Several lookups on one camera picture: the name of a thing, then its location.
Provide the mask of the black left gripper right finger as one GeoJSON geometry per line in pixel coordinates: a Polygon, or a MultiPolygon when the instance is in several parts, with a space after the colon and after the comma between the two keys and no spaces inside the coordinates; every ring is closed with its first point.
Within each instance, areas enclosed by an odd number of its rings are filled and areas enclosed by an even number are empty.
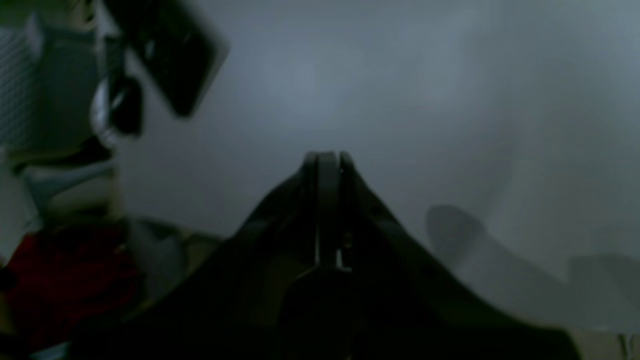
{"type": "Polygon", "coordinates": [[[564,331],[528,325],[463,285],[339,153],[350,266],[366,316],[355,360],[578,360],[564,331]]]}

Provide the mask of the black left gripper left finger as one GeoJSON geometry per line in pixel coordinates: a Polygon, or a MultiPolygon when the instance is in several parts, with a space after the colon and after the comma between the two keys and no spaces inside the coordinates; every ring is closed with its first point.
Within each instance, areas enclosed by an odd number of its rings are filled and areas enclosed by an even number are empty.
{"type": "Polygon", "coordinates": [[[270,357],[291,281],[316,264],[318,166],[270,191],[233,237],[150,308],[112,325],[87,325],[72,360],[219,360],[270,357]]]}

